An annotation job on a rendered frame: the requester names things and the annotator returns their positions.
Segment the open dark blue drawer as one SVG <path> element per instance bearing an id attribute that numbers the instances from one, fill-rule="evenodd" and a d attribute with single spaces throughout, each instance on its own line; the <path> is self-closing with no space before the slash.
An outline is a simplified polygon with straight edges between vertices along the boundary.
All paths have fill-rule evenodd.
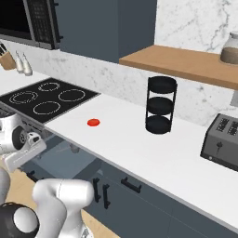
<path id="1" fill-rule="evenodd" d="M 80 149 L 73 153 L 70 143 L 56 135 L 46 139 L 46 149 L 21 167 L 25 173 L 34 170 L 39 179 L 90 179 L 100 169 L 101 160 Z"/>

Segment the wooden knife block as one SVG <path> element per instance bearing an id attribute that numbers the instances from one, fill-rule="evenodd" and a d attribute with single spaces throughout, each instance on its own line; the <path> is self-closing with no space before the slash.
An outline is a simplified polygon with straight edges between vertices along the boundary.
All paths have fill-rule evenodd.
<path id="1" fill-rule="evenodd" d="M 7 71 L 16 68 L 16 62 L 2 42 L 0 42 L 0 64 Z"/>

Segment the glass jar with lid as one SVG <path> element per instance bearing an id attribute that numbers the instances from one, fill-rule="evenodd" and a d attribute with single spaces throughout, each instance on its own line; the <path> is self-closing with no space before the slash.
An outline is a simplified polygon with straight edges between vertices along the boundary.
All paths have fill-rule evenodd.
<path id="1" fill-rule="evenodd" d="M 224 63 L 238 65 L 238 31 L 230 32 L 229 38 L 220 53 Z"/>

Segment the black microwave oven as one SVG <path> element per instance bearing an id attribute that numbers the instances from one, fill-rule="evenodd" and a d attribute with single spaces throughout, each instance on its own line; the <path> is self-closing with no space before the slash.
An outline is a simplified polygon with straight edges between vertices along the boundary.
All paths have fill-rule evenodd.
<path id="1" fill-rule="evenodd" d="M 60 48 L 55 0 L 0 0 L 0 38 L 44 49 Z"/>

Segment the white shaker bottle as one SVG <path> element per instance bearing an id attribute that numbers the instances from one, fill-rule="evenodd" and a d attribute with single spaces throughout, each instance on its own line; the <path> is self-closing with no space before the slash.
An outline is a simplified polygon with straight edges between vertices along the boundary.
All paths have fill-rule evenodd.
<path id="1" fill-rule="evenodd" d="M 26 76 L 31 76 L 33 74 L 32 67 L 26 56 L 23 56 L 23 71 Z"/>
<path id="2" fill-rule="evenodd" d="M 17 68 L 18 73 L 24 73 L 23 62 L 20 58 L 19 53 L 16 53 L 16 68 Z"/>

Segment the dark blue drawer front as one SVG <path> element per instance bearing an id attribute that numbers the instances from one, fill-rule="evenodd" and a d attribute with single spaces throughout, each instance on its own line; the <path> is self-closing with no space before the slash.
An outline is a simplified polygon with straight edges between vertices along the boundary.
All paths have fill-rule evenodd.
<path id="1" fill-rule="evenodd" d="M 119 184 L 127 191 L 136 194 L 138 197 L 145 200 L 146 202 L 155 205 L 156 207 L 163 210 L 167 214 L 169 215 L 172 214 L 174 200 L 169 196 L 167 196 L 166 194 L 157 191 L 155 188 L 143 183 L 142 181 L 132 176 L 129 176 L 126 172 L 123 172 L 122 170 L 119 170 L 116 167 L 107 164 L 106 162 L 101 163 L 101 170 L 106 178 Z M 136 193 L 127 188 L 125 185 L 121 184 L 121 179 L 124 179 L 125 177 L 128 177 L 127 181 L 137 187 L 139 185 L 142 185 L 140 193 Z"/>

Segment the black hob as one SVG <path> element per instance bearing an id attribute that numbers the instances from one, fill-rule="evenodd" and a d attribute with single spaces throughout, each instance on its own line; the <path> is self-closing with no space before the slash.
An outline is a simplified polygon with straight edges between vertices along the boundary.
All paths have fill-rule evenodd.
<path id="1" fill-rule="evenodd" d="M 49 77 L 0 97 L 9 108 L 45 124 L 99 93 Z"/>

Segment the grey toaster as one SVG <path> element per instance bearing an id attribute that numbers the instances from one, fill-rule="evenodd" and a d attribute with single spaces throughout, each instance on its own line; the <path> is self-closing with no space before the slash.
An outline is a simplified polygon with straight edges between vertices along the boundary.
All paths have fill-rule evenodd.
<path id="1" fill-rule="evenodd" d="M 238 172 L 238 118 L 219 113 L 205 132 L 200 156 Z"/>

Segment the black three-tier stand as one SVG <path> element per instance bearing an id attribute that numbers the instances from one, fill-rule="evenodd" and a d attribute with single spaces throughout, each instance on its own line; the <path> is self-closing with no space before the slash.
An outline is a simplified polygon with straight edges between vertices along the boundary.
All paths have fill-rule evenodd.
<path id="1" fill-rule="evenodd" d="M 148 79 L 145 128 L 153 134 L 171 131 L 178 84 L 168 76 Z"/>

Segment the wooden wall shelf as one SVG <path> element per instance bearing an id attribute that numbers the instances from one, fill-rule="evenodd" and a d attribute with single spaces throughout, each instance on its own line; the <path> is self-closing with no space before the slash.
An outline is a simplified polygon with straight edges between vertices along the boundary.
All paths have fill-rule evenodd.
<path id="1" fill-rule="evenodd" d="M 119 59 L 121 65 L 238 90 L 238 66 L 201 51 L 149 46 Z"/>

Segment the dark blue wall cupboard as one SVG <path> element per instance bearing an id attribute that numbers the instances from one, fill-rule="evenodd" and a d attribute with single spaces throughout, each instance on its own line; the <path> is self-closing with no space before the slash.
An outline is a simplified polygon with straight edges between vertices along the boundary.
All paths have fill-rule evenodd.
<path id="1" fill-rule="evenodd" d="M 62 51 L 117 63 L 154 43 L 157 0 L 57 0 Z"/>

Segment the dark blue cupboard door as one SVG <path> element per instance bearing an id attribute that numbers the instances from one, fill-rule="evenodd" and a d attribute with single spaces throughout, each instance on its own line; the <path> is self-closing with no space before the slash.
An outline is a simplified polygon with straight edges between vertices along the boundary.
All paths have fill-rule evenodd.
<path id="1" fill-rule="evenodd" d="M 108 209 L 102 198 L 102 221 L 121 238 L 167 238 L 170 216 L 132 192 L 101 178 L 101 188 L 109 184 Z"/>
<path id="2" fill-rule="evenodd" d="M 88 179 L 88 181 L 92 184 L 92 186 L 93 186 L 94 178 L 99 178 L 98 190 L 99 190 L 99 195 L 101 196 L 101 198 L 99 199 L 99 202 L 96 203 L 94 196 L 93 196 L 92 203 L 85 208 L 85 211 L 87 213 L 89 213 L 92 217 L 94 217 L 95 219 L 99 219 L 100 212 L 101 212 L 101 202 L 102 202 L 101 174 L 99 172 L 97 172 L 91 178 Z"/>

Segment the dark blue cabinet front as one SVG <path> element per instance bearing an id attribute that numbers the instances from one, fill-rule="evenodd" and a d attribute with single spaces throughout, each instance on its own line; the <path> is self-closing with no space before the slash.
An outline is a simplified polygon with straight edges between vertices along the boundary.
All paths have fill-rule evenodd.
<path id="1" fill-rule="evenodd" d="M 238 238 L 238 233 L 174 202 L 168 238 Z"/>

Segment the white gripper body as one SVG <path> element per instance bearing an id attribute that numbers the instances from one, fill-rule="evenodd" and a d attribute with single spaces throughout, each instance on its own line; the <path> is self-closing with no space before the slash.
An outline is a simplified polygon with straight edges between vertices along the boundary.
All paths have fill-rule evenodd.
<path id="1" fill-rule="evenodd" d="M 45 149 L 46 144 L 43 141 L 36 141 L 32 145 L 26 143 L 19 151 L 4 154 L 3 164 L 8 172 L 14 172 Z"/>

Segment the oven control panel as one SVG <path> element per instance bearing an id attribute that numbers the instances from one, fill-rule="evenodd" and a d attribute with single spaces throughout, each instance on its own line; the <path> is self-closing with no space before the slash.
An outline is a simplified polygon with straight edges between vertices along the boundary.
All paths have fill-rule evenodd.
<path id="1" fill-rule="evenodd" d="M 9 116 L 11 114 L 14 114 L 15 112 L 12 109 L 9 109 L 8 107 L 4 106 L 3 104 L 0 104 L 0 114 L 4 116 Z M 23 115 L 22 113 L 18 112 L 18 116 L 20 117 L 22 123 L 26 127 L 27 130 L 37 132 L 39 134 L 43 134 L 46 132 L 43 125 L 37 123 L 30 117 L 27 117 Z"/>

